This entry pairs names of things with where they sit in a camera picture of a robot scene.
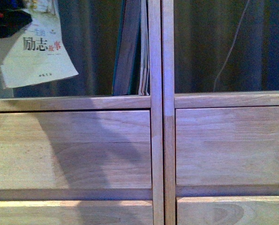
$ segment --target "gray curtain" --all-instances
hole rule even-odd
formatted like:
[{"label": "gray curtain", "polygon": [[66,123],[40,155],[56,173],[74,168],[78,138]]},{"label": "gray curtain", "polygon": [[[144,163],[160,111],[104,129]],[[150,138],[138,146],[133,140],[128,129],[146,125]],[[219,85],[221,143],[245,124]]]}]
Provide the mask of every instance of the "gray curtain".
[{"label": "gray curtain", "polygon": [[[175,0],[176,93],[211,92],[245,0]],[[251,0],[216,91],[263,89],[264,0]]]},{"label": "gray curtain", "polygon": [[279,0],[270,1],[267,47],[267,89],[279,90]]},{"label": "gray curtain", "polygon": [[15,97],[109,95],[121,0],[58,0],[63,43],[79,75],[14,89]]}]

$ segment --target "wood panel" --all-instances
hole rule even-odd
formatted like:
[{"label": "wood panel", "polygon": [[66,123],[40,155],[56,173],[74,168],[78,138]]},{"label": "wood panel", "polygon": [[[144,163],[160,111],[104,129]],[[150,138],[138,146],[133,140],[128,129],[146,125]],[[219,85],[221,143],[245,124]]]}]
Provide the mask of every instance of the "wood panel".
[{"label": "wood panel", "polygon": [[176,183],[279,185],[279,107],[178,109]]},{"label": "wood panel", "polygon": [[194,197],[177,202],[178,225],[279,225],[279,197]]},{"label": "wood panel", "polygon": [[0,225],[153,225],[152,202],[0,202]]},{"label": "wood panel", "polygon": [[163,153],[165,224],[176,223],[175,108],[174,108],[174,1],[162,3]]},{"label": "wood panel", "polygon": [[175,108],[279,105],[279,91],[175,94]]},{"label": "wood panel", "polygon": [[0,189],[151,186],[149,111],[0,113]]},{"label": "wood panel", "polygon": [[150,108],[150,96],[38,97],[0,99],[0,112]]},{"label": "wood panel", "polygon": [[154,225],[164,224],[161,1],[148,0]]}]

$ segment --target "wooden cabinet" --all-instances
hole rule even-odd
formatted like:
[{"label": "wooden cabinet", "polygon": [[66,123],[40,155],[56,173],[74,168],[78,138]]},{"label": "wooden cabinet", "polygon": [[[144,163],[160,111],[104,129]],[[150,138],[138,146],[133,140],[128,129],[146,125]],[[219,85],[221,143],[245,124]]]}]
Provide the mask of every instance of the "wooden cabinet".
[{"label": "wooden cabinet", "polygon": [[279,224],[279,91],[175,94],[174,1],[147,2],[150,96],[0,99],[0,218]]},{"label": "wooden cabinet", "polygon": [[[164,224],[161,1],[147,3],[150,96],[0,99],[0,224]],[[89,58],[87,82],[110,83]]]},{"label": "wooden cabinet", "polygon": [[[218,13],[224,10],[223,2],[214,3],[217,10],[203,1],[179,1],[177,7],[175,3],[162,1],[165,224],[279,224],[279,91],[175,94],[175,83],[180,84],[186,77],[184,83],[189,84],[192,72],[196,81],[207,81],[203,85],[210,89],[216,70],[213,74],[205,71],[212,71],[211,64],[226,46],[226,41],[219,38],[216,43],[200,40],[203,35],[212,40],[226,32],[221,29],[225,24],[216,17],[226,15]],[[201,32],[193,30],[200,25],[197,18],[193,18],[193,24],[174,27],[174,19],[183,16],[188,20],[193,11],[190,18],[210,13],[206,15],[208,21],[201,21]],[[217,27],[202,27],[212,24],[212,20],[218,21]],[[174,32],[183,38],[176,46]],[[216,48],[217,52],[207,55],[207,48]],[[188,56],[195,57],[191,58],[194,69]],[[246,73],[252,67],[245,67],[247,76],[253,77],[253,73]],[[175,73],[180,71],[185,73],[178,74],[175,82]]]}]

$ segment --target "white cable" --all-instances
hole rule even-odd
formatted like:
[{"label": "white cable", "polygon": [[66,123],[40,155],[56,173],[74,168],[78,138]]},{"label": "white cable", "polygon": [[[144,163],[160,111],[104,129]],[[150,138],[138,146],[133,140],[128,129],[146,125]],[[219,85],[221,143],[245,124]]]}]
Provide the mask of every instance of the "white cable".
[{"label": "white cable", "polygon": [[231,48],[230,48],[230,50],[229,50],[229,52],[228,52],[228,55],[227,55],[227,57],[226,57],[226,59],[225,59],[225,62],[224,62],[222,68],[220,69],[218,75],[216,76],[216,78],[215,78],[215,80],[214,80],[213,92],[215,92],[216,83],[217,83],[217,81],[219,80],[220,75],[221,75],[221,73],[223,72],[223,70],[224,70],[224,68],[225,68],[225,66],[226,66],[226,64],[227,64],[227,62],[228,62],[228,60],[229,60],[229,57],[230,57],[230,55],[231,55],[231,52],[232,52],[232,50],[233,50],[233,48],[234,48],[234,45],[235,45],[235,42],[236,42],[236,39],[237,39],[237,36],[238,36],[238,32],[239,32],[239,29],[240,29],[241,24],[242,24],[242,20],[243,20],[243,18],[244,18],[244,15],[246,14],[246,11],[247,11],[247,8],[248,8],[248,6],[249,6],[249,3],[250,3],[250,0],[247,1],[246,6],[245,6],[245,8],[244,8],[244,10],[243,10],[243,12],[242,12],[242,16],[241,16],[241,18],[240,18],[240,20],[239,20],[239,23],[238,23],[238,25],[237,25],[237,29],[236,29],[236,32],[235,32],[235,35],[234,35],[233,43],[232,43]]}]

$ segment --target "drawer front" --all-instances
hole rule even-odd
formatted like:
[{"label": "drawer front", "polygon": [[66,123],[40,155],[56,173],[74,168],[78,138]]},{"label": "drawer front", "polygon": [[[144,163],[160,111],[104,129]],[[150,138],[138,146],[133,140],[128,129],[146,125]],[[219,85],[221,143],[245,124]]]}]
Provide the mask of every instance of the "drawer front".
[{"label": "drawer front", "polygon": [[194,197],[177,201],[178,225],[279,225],[279,197]]},{"label": "drawer front", "polygon": [[151,188],[149,111],[0,113],[0,189]]},{"label": "drawer front", "polygon": [[0,225],[153,225],[152,202],[0,202]]},{"label": "drawer front", "polygon": [[279,107],[176,110],[176,183],[279,185]]}]

